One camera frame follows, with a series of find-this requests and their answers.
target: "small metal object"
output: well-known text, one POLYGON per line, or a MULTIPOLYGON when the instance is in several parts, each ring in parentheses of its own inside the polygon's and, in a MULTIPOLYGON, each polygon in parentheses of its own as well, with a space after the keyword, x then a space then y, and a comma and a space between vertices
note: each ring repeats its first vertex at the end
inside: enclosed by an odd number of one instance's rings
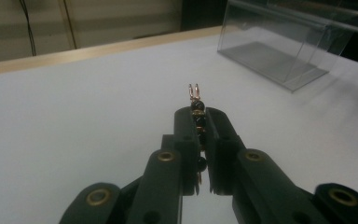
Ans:
POLYGON ((330 189, 328 194, 338 203, 347 206, 355 206, 358 204, 356 197, 344 189, 330 189))
POLYGON ((161 152, 158 154, 159 161, 172 161, 174 158, 175 157, 171 152, 161 152))
POLYGON ((262 161, 262 160, 264 160, 262 155, 260 155, 259 153, 255 152, 255 151, 252 151, 251 149, 249 149, 248 151, 245 152, 245 157, 249 161, 262 161))
POLYGON ((96 189, 87 195, 87 203, 91 206, 97 206, 106 203, 110 198, 108 189, 96 189))
POLYGON ((190 100, 191 101, 198 101, 200 100, 200 89, 199 89, 199 84, 196 84, 196 95, 194 95, 193 92, 193 87, 191 86, 191 84, 188 85, 188 92, 190 93, 190 100))
MULTIPOLYGON (((205 117, 205 104, 200 100, 200 88, 199 84, 196 84, 195 90, 193 91, 193 87, 191 84, 188 85, 188 92, 190 94, 190 109, 193 117, 193 121, 196 125, 197 136, 199 138, 200 143, 200 151, 205 151, 205 143, 206 143, 206 134, 205 134, 205 126, 206 126, 206 117, 205 117)), ((199 183, 202 183, 201 172, 203 172, 207 167, 207 162, 205 158, 199 157, 198 160, 198 169, 197 173, 199 183)))

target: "white table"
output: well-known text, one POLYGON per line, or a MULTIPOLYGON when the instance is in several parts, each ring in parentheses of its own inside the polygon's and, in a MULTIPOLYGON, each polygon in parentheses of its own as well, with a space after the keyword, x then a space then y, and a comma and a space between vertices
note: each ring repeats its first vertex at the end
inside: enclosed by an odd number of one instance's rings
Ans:
MULTIPOLYGON (((358 63, 340 59, 291 93, 219 55, 218 35, 194 37, 0 74, 0 224, 58 223, 83 188, 141 176, 189 83, 301 188, 358 191, 358 63)), ((237 223, 203 179, 183 223, 237 223)))

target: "black plastic part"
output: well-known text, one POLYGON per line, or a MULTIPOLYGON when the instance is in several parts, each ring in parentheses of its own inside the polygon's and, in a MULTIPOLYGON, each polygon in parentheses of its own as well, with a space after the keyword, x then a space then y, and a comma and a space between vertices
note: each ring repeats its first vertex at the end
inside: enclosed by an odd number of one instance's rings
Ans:
POLYGON ((112 211, 117 206, 119 193, 117 186, 105 183, 83 189, 66 209, 60 224, 106 224, 117 220, 112 211))
POLYGON ((177 110, 174 119, 173 148, 182 155, 183 194, 193 195, 194 190, 198 191, 199 188, 197 160, 200 156, 200 141, 190 107, 177 110))
POLYGON ((310 201, 266 153, 246 149, 238 153, 237 186, 234 200, 251 205, 237 209, 237 219, 246 223, 329 223, 310 201), (247 213, 253 214, 247 220, 247 213))
POLYGON ((214 108, 206 108, 206 149, 211 191, 231 195, 234 181, 234 162, 245 145, 237 136, 227 115, 214 108))
POLYGON ((339 184, 318 186, 313 202, 331 223, 358 224, 358 192, 339 184))
POLYGON ((127 224, 181 223, 181 155, 175 150, 154 152, 132 203, 127 224))

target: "brass screw insert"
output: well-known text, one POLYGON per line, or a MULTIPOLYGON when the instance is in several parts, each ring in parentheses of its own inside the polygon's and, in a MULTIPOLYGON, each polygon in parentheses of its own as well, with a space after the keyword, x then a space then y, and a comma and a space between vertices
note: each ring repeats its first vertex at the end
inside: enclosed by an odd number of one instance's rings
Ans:
POLYGON ((172 161, 175 158, 171 152, 161 152, 158 154, 159 161, 172 161))
POLYGON ((338 203, 347 206, 355 206, 358 204, 356 197, 344 189, 330 189, 328 195, 338 203))
POLYGON ((108 189, 96 189, 87 195, 87 203, 91 206, 97 206, 106 203, 111 196, 108 189))

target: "beige wall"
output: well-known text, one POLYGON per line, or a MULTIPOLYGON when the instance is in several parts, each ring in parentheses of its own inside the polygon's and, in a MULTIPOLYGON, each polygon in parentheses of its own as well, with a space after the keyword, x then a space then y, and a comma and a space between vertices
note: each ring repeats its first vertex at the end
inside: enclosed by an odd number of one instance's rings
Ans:
MULTIPOLYGON (((179 31, 180 27, 180 0, 25 2, 38 55, 69 50, 75 46, 85 48, 172 33, 179 31)), ((26 19, 20 1, 0 0, 0 61, 31 56, 26 19)))

